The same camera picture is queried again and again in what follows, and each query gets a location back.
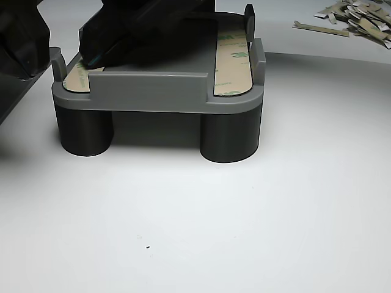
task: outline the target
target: black object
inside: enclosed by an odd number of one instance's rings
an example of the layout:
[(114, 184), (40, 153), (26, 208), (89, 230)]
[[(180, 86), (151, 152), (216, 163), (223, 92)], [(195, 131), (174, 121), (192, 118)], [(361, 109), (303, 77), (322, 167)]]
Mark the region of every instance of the black object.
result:
[(49, 65), (50, 31), (37, 1), (0, 2), (0, 73), (28, 80)]
[(201, 153), (209, 161), (242, 161), (258, 149), (262, 104), (234, 115), (201, 115)]
[[(50, 48), (50, 56), (55, 56), (59, 53), (59, 48)], [(8, 114), (35, 84), (43, 72), (28, 81), (22, 81), (13, 76), (0, 75), (0, 124), (7, 118)]]
[(103, 0), (83, 27), (79, 52), (88, 68), (117, 65), (137, 46), (156, 42), (189, 12), (214, 11), (214, 0)]
[(114, 136), (110, 111), (70, 110), (54, 104), (61, 144), (77, 156), (104, 153)]

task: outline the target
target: white table surface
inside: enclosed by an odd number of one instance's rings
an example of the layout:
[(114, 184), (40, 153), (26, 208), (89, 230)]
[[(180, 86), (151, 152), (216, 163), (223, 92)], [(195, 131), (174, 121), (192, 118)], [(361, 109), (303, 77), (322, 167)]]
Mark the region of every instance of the white table surface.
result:
[[(362, 37), (351, 34), (350, 38), (346, 38), (292, 29), (295, 20), (331, 29), (347, 28), (346, 23), (339, 21), (337, 25), (333, 25), (328, 20), (313, 16), (325, 7), (335, 4), (337, 0), (216, 0), (216, 2), (218, 10), (236, 13), (243, 13), (243, 7), (248, 2), (252, 2), (257, 15), (256, 36), (262, 38), (266, 52), (391, 63), (391, 50)], [(384, 3), (382, 7), (391, 13), (391, 6)]]
[[(67, 61), (100, 6), (72, 1), (39, 6)], [(197, 115), (117, 114), (105, 154), (66, 153), (48, 70), (0, 126), (0, 292), (391, 292), (391, 66), (267, 58), (260, 148), (228, 165)]]

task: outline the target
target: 3m adhesive strip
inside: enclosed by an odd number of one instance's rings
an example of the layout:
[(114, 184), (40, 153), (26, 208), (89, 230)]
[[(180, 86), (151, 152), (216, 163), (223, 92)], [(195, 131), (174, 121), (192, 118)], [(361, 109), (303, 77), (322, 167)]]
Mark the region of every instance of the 3m adhesive strip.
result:
[(63, 81), (62, 85), (65, 90), (69, 90), (73, 93), (89, 93), (90, 84), (88, 80), (88, 74), (90, 72), (102, 72), (104, 68), (97, 68), (93, 70), (86, 70), (84, 65), (81, 62), (81, 59), (78, 63), (72, 68), (68, 76)]
[(309, 26), (308, 24), (301, 24), (298, 21), (294, 22), (293, 28), (306, 29), (308, 31), (315, 31), (315, 32), (324, 32), (326, 34), (340, 35), (342, 37), (349, 37), (348, 31), (338, 31), (336, 29), (328, 29), (326, 27), (320, 27), (320, 26)]
[(244, 23), (219, 26), (215, 96), (235, 96), (252, 89), (252, 74)]

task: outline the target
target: pile of paper scraps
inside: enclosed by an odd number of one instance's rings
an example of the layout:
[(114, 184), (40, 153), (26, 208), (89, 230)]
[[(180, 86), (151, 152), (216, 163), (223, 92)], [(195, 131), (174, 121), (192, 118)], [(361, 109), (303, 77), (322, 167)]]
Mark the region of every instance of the pile of paper scraps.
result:
[[(376, 2), (382, 3), (383, 0), (376, 0)], [(385, 46), (387, 49), (391, 49), (391, 16), (373, 1), (339, 0), (333, 6), (323, 9), (314, 16), (323, 19), (328, 18), (332, 24), (343, 21), (349, 27), (341, 31), (301, 24), (298, 21), (294, 22), (293, 27), (343, 37), (349, 37), (349, 32), (352, 32), (355, 36), (365, 37)]]

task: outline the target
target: dark gray cylinder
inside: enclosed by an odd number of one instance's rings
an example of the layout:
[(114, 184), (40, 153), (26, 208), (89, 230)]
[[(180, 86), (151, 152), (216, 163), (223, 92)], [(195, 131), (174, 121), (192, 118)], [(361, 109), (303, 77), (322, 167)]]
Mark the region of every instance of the dark gray cylinder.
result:
[(252, 156), (259, 146), (262, 104), (233, 115), (201, 116), (201, 153), (209, 161), (238, 162)]
[(83, 157), (104, 153), (114, 136), (111, 111), (70, 110), (54, 104), (63, 148)]

